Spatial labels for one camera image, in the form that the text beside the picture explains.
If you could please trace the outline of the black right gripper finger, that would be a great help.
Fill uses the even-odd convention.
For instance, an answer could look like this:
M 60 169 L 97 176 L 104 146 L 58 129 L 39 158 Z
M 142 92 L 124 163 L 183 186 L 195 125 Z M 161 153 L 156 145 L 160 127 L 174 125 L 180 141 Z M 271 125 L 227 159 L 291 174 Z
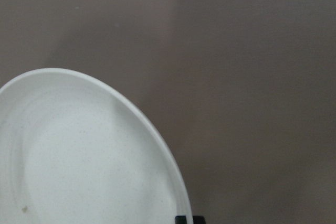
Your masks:
M 176 216 L 175 217 L 175 224 L 188 224 L 187 216 Z M 204 216 L 193 216 L 193 224 L 206 224 L 206 220 Z

